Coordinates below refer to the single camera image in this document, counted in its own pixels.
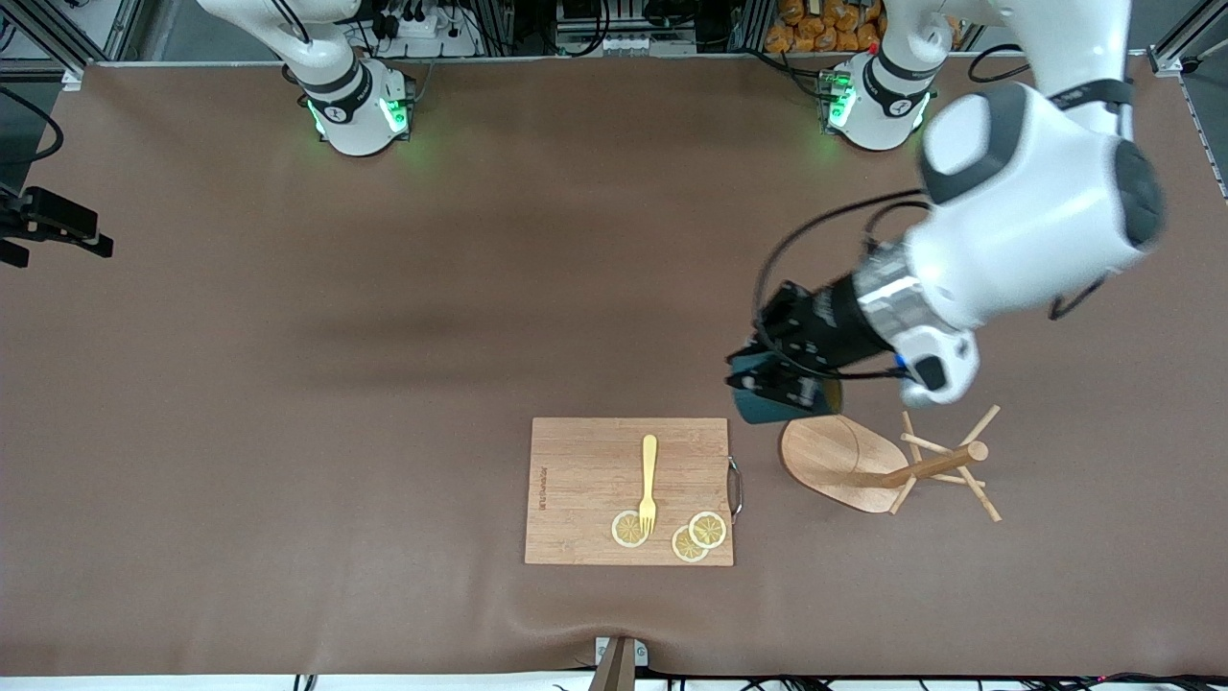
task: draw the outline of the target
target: green indicator light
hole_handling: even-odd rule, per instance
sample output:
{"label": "green indicator light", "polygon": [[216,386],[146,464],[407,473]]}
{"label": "green indicator light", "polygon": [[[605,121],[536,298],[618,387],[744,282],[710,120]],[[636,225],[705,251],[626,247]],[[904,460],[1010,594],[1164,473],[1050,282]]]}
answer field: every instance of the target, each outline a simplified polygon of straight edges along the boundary
{"label": "green indicator light", "polygon": [[844,126],[849,122],[849,113],[852,112],[853,102],[856,101],[857,92],[852,86],[847,87],[844,95],[831,104],[831,117],[828,119],[828,124],[831,126]]}
{"label": "green indicator light", "polygon": [[379,109],[383,110],[384,119],[388,120],[388,126],[393,131],[402,131],[405,129],[405,108],[400,106],[397,101],[379,99]]}
{"label": "green indicator light", "polygon": [[311,117],[316,120],[316,131],[318,131],[321,136],[327,136],[324,134],[324,123],[319,122],[319,113],[316,110],[316,104],[307,101],[307,109],[311,110]]}

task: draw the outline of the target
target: wooden base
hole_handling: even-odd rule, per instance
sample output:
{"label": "wooden base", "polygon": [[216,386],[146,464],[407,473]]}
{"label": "wooden base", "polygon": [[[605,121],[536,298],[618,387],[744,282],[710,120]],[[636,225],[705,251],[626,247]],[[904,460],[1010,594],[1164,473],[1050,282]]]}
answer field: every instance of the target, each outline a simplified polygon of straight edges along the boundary
{"label": "wooden base", "polygon": [[889,512],[901,491],[883,487],[883,476],[909,465],[899,447],[844,416],[788,423],[780,455],[802,485],[872,514]]}

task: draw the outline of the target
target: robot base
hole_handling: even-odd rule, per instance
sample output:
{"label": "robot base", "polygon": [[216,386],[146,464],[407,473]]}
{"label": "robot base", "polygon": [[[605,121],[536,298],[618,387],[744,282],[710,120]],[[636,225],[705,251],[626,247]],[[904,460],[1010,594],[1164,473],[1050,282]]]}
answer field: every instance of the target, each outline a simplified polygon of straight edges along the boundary
{"label": "robot base", "polygon": [[395,140],[408,140],[416,90],[413,80],[378,60],[362,60],[371,70],[371,96],[348,123],[334,123],[311,108],[321,141],[346,156],[370,156]]}
{"label": "robot base", "polygon": [[844,101],[819,103],[819,115],[828,131],[842,134],[852,144],[871,151],[895,149],[912,134],[925,118],[925,107],[930,103],[926,95],[914,108],[912,103],[903,101],[911,117],[889,117],[882,106],[869,97],[865,83],[866,63],[869,53],[858,53],[846,63],[833,68],[850,80],[844,88]]}

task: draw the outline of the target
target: wooden mug stand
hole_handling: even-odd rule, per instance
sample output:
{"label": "wooden mug stand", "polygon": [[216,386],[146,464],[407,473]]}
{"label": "wooden mug stand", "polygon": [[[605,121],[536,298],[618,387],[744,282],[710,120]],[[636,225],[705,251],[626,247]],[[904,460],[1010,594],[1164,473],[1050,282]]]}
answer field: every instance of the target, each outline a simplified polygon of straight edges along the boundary
{"label": "wooden mug stand", "polygon": [[[968,466],[989,458],[989,447],[977,437],[998,411],[991,407],[954,449],[917,437],[905,412],[900,439],[909,444],[911,465],[899,447],[844,416],[788,423],[781,436],[781,458],[798,482],[862,512],[895,514],[917,481],[936,480],[969,487],[997,523],[1002,515],[985,495],[985,484],[973,477]],[[936,455],[923,459],[921,449]]]}

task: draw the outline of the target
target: wire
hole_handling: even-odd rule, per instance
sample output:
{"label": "wire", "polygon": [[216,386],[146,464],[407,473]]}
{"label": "wire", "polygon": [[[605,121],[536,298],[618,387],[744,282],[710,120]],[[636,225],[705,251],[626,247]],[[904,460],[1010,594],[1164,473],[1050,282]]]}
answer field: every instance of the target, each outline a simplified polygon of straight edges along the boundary
{"label": "wire", "polygon": [[540,21],[542,18],[546,17],[545,12],[542,11],[542,7],[549,7],[549,6],[550,6],[550,2],[539,2],[538,4],[538,36],[542,37],[542,44],[545,45],[546,48],[549,48],[554,54],[556,54],[556,55],[567,55],[567,56],[571,56],[571,58],[583,58],[585,55],[588,55],[593,50],[597,50],[598,48],[600,48],[605,43],[605,38],[609,37],[609,33],[610,33],[610,2],[609,2],[609,0],[602,0],[602,10],[603,10],[603,14],[605,15],[605,27],[602,28],[602,17],[600,17],[600,15],[598,15],[597,18],[593,22],[593,31],[596,31],[597,33],[593,36],[593,39],[588,42],[588,45],[585,47],[585,49],[581,50],[580,53],[575,53],[575,54],[567,53],[565,49],[559,48],[559,45],[554,41],[550,41],[550,38],[548,36],[548,33],[549,33],[549,23],[550,22],[542,22]]}
{"label": "wire", "polygon": [[23,166],[26,163],[33,163],[34,161],[42,161],[64,146],[64,130],[60,129],[60,125],[54,119],[52,119],[52,115],[48,115],[42,108],[29,101],[26,101],[21,97],[21,95],[15,93],[6,86],[0,86],[0,93],[12,98],[18,104],[25,106],[29,112],[34,113],[39,119],[47,123],[47,125],[52,128],[52,131],[55,133],[55,141],[52,141],[47,149],[34,152],[34,155],[28,158],[0,160],[0,166]]}
{"label": "wire", "polygon": [[469,12],[465,12],[463,9],[457,7],[456,0],[452,0],[452,16],[448,17],[452,22],[456,22],[456,14],[457,12],[460,12],[460,15],[465,20],[465,23],[469,25],[469,26],[472,26],[473,28],[478,29],[478,33],[480,33],[483,36],[483,38],[485,38],[486,41],[494,43],[495,45],[499,45],[499,52],[502,55],[507,55],[507,48],[516,48],[515,43],[507,43],[506,41],[500,41],[499,38],[495,38],[494,36],[491,36],[490,33],[488,33],[486,29],[483,28],[483,26],[481,26],[480,22],[474,21],[474,18],[469,15]]}
{"label": "wire", "polygon": [[286,0],[273,0],[273,6],[281,12],[281,18],[286,20],[286,23],[297,31],[296,36],[298,41],[311,45],[311,37],[307,36],[307,27],[303,26],[303,22],[298,18],[298,15],[295,14],[290,4],[286,2]]}
{"label": "wire", "polygon": [[862,228],[863,233],[862,245],[865,247],[867,254],[873,252],[874,249],[878,249],[879,245],[878,239],[874,237],[874,228],[878,227],[878,223],[888,214],[898,209],[925,209],[928,211],[933,209],[933,204],[928,201],[921,201],[920,199],[906,199],[904,201],[895,201],[894,204],[888,204],[882,209],[874,211],[874,215],[869,216],[869,220],[866,221],[866,227]]}
{"label": "wire", "polygon": [[1023,65],[1013,70],[1005,71],[1002,74],[996,74],[992,76],[980,76],[976,74],[976,65],[981,64],[981,60],[989,58],[995,53],[1002,53],[1005,50],[1023,50],[1023,47],[1018,43],[1003,43],[1002,45],[995,45],[987,50],[984,50],[980,55],[973,58],[973,61],[968,65],[968,79],[975,81],[976,83],[991,83],[995,81],[1002,81],[1003,79],[1011,79],[1012,76],[1020,75],[1032,69],[1032,65]]}
{"label": "wire", "polygon": [[[5,32],[6,32],[6,31],[9,31],[10,28],[11,28],[12,31],[11,31],[11,32],[9,32],[9,37],[7,37],[7,38],[5,38],[5,36],[4,36],[4,34],[5,34]],[[2,45],[0,45],[0,53],[4,53],[5,50],[7,50],[7,49],[9,49],[9,45],[11,45],[11,44],[12,44],[12,39],[14,39],[14,38],[16,38],[16,37],[17,37],[17,25],[14,25],[14,23],[9,23],[9,20],[6,20],[6,18],[4,18],[4,17],[0,17],[0,39],[4,39],[4,44],[2,44]]]}
{"label": "wire", "polygon": [[426,76],[422,77],[422,88],[420,88],[418,91],[418,93],[414,95],[414,104],[415,106],[419,104],[419,103],[421,103],[422,98],[426,97],[426,87],[431,85],[431,75],[435,74],[435,63],[438,63],[438,61],[440,61],[440,56],[438,55],[431,58],[431,66],[426,68]]}
{"label": "wire", "polygon": [[[793,66],[788,64],[788,58],[786,58],[783,53],[780,54],[780,59],[781,59],[781,61],[785,65],[785,70],[788,71],[788,79],[793,80],[793,83],[797,85],[797,87],[801,88],[803,93],[806,93],[807,96],[812,96],[814,98],[818,98],[819,101],[826,101],[826,99],[829,99],[828,96],[824,96],[823,93],[819,93],[818,91],[813,91],[809,87],[807,87],[804,83],[802,83],[801,77],[793,70]],[[814,79],[815,79],[815,81],[818,81],[818,76],[815,76]]]}
{"label": "wire", "polygon": [[[788,66],[786,66],[786,65],[783,65],[781,63],[777,63],[776,60],[772,60],[770,56],[768,56],[766,53],[763,53],[760,50],[755,50],[754,48],[743,48],[742,50],[739,50],[739,53],[745,53],[748,55],[754,55],[755,58],[759,59],[759,61],[761,61],[761,63],[771,66],[772,69],[775,69],[779,72],[788,72],[788,70],[790,70]],[[814,77],[814,79],[819,77],[819,72],[817,70],[802,70],[802,69],[796,69],[795,68],[793,69],[793,74],[797,74],[797,75],[801,75],[801,76],[809,76],[809,77]]]}
{"label": "wire", "polygon": [[754,296],[755,301],[754,301],[754,309],[752,312],[754,314],[753,323],[754,323],[754,326],[755,326],[755,339],[759,342],[761,342],[763,345],[765,345],[765,347],[769,351],[771,351],[772,355],[775,355],[780,360],[785,361],[786,363],[793,366],[795,368],[797,368],[797,369],[799,369],[799,371],[802,371],[802,372],[804,372],[807,374],[818,377],[820,379],[847,379],[847,380],[852,380],[852,379],[889,379],[889,378],[890,379],[899,379],[901,377],[906,377],[906,371],[904,371],[903,368],[892,368],[892,369],[887,369],[887,371],[882,371],[882,372],[849,374],[849,373],[841,373],[840,371],[835,371],[835,369],[833,369],[833,371],[814,371],[814,369],[810,369],[810,368],[808,368],[808,367],[798,363],[793,358],[788,357],[787,353],[785,353],[785,351],[780,347],[779,342],[776,342],[775,340],[768,338],[768,334],[766,334],[768,329],[764,325],[763,303],[764,303],[764,290],[765,290],[765,286],[768,284],[768,279],[771,276],[772,269],[776,268],[776,264],[780,261],[780,258],[785,255],[785,252],[787,252],[788,248],[792,247],[795,242],[797,242],[798,239],[801,239],[802,237],[804,237],[808,232],[810,232],[815,227],[818,227],[818,226],[820,226],[820,225],[823,225],[823,223],[825,223],[825,222],[828,222],[828,221],[830,221],[833,218],[840,217],[840,216],[846,215],[846,214],[851,214],[852,211],[858,211],[861,209],[867,209],[869,206],[876,206],[878,204],[885,204],[888,201],[895,201],[896,199],[905,199],[907,196],[916,196],[919,194],[925,194],[925,189],[921,189],[921,188],[905,189],[904,191],[893,191],[892,194],[883,194],[883,195],[879,195],[879,196],[873,196],[873,198],[869,198],[869,199],[863,199],[861,201],[855,201],[852,204],[846,204],[844,206],[833,209],[830,211],[826,211],[825,214],[818,215],[818,216],[815,216],[815,217],[806,221],[804,223],[802,223],[801,227],[798,227],[793,232],[786,234],[783,239],[781,239],[780,242],[777,242],[776,247],[774,247],[772,250],[768,254],[768,259],[764,260],[763,265],[759,268],[759,275],[758,275],[758,277],[755,277],[755,296]]}
{"label": "wire", "polygon": [[1070,302],[1066,302],[1066,297],[1062,296],[1054,297],[1054,301],[1049,304],[1049,320],[1057,320],[1073,312],[1076,307],[1083,303],[1083,299],[1087,299],[1093,292],[1099,290],[1106,280],[1109,280],[1109,275],[1102,275],[1081,290]]}
{"label": "wire", "polygon": [[610,0],[602,0],[602,10],[603,14],[605,15],[605,28],[600,27],[602,18],[597,17],[597,21],[593,22],[593,31],[596,31],[597,34],[593,36],[593,39],[592,42],[588,43],[587,48],[585,48],[580,53],[576,53],[575,55],[572,55],[572,58],[583,58],[585,55],[588,55],[593,50],[597,50],[598,48],[605,44],[605,38],[608,38],[610,34]]}
{"label": "wire", "polygon": [[[371,55],[373,58],[375,48],[371,47],[371,39],[367,37],[367,27],[362,26],[362,22],[360,22],[359,20],[350,20],[348,23],[352,23],[354,26],[359,27],[359,31],[362,34],[362,47],[367,50],[367,55]],[[352,31],[354,29],[351,28],[350,31],[345,32],[345,34],[351,36],[350,32]]]}

